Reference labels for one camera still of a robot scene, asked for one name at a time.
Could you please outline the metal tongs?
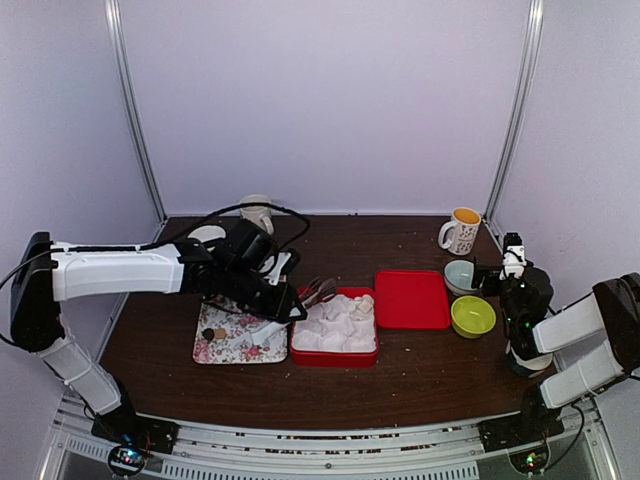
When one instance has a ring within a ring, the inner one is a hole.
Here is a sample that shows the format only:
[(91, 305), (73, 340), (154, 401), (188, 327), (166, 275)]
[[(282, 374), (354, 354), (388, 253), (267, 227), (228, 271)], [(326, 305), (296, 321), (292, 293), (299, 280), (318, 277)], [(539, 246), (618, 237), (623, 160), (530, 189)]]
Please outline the metal tongs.
[(298, 291), (298, 299), (284, 320), (268, 320), (265, 326), (249, 334), (252, 345), (263, 345), (271, 336), (285, 329), (289, 324), (307, 318), (308, 310), (319, 303), (334, 298), (337, 294), (337, 282), (334, 278), (316, 277)]

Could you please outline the red box lid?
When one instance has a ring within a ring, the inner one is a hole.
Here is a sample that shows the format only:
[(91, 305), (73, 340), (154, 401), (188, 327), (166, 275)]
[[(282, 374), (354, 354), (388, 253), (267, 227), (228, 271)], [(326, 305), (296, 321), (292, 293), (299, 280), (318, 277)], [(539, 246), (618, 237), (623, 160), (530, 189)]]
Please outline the red box lid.
[(447, 291), (438, 272), (379, 271), (374, 290), (381, 329), (443, 331), (451, 325)]

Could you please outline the white square chocolate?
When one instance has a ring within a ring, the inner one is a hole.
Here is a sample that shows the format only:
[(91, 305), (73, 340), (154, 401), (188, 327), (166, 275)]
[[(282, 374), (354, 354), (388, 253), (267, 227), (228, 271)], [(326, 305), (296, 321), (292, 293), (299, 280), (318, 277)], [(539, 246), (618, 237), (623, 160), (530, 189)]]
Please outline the white square chocolate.
[(355, 309), (362, 316), (370, 315), (374, 310), (374, 299), (370, 295), (363, 295), (354, 299)]

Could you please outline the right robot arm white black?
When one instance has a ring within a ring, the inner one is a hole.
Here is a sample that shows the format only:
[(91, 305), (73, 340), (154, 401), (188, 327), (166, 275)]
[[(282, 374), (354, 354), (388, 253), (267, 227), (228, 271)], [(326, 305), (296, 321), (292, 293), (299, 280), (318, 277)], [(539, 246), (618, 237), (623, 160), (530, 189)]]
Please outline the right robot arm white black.
[(554, 315), (549, 275), (508, 251), (500, 267), (473, 265), (472, 285), (499, 300), (505, 336), (516, 361), (538, 360), (600, 335), (601, 342), (523, 397), (512, 430), (535, 440), (565, 405), (633, 376), (639, 368), (639, 274), (599, 282)]

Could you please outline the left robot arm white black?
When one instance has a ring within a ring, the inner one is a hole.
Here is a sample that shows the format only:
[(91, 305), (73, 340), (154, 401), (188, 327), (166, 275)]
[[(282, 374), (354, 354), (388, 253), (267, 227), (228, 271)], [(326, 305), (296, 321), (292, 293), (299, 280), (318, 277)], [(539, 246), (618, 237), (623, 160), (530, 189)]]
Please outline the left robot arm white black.
[(241, 313), (266, 321), (250, 335), (260, 345), (306, 318), (288, 281), (299, 254), (241, 219), (230, 229), (204, 225), (185, 236), (146, 245), (76, 245), (35, 233), (10, 273), (7, 343), (37, 355), (123, 444), (137, 442), (144, 424), (124, 385), (78, 343), (61, 319), (64, 303), (132, 293), (221, 296)]

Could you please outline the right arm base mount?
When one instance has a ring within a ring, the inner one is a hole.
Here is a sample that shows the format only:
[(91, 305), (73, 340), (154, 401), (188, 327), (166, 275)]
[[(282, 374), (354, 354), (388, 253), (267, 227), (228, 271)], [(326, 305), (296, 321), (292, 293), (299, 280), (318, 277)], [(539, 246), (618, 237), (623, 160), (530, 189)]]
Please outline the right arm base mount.
[(484, 451), (509, 450), (510, 463), (518, 473), (542, 473), (551, 464), (548, 440), (564, 432), (560, 412), (546, 406), (538, 386), (530, 387), (517, 413), (477, 425)]

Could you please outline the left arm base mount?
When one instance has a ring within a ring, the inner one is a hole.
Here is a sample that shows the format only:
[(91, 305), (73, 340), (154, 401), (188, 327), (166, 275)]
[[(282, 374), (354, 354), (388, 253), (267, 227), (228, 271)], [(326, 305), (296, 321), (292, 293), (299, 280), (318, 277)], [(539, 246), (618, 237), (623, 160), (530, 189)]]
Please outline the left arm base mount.
[(130, 479), (142, 472), (154, 452), (173, 452), (179, 425), (139, 415), (124, 384), (116, 380), (116, 385), (121, 405), (103, 415), (90, 410), (91, 434), (116, 443), (107, 455), (107, 466), (117, 478)]

